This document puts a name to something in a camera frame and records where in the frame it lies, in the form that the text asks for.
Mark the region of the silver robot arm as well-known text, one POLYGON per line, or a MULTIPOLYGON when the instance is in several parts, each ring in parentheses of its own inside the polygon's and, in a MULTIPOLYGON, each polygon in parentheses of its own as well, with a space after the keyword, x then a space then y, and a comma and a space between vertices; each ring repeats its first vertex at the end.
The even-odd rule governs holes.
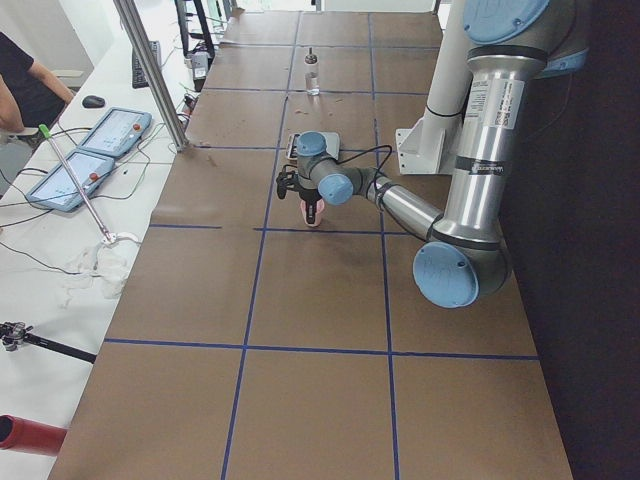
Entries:
POLYGON ((306 221, 319 204, 359 195, 422 241, 413 277, 422 295, 460 308, 499 290, 511 267, 498 224, 530 81, 579 70, 588 53, 588 1, 456 1, 452 4, 423 116, 396 133, 405 174, 447 174, 436 208, 374 167, 348 167, 322 134, 296 142, 297 166, 277 194, 296 192, 306 221))

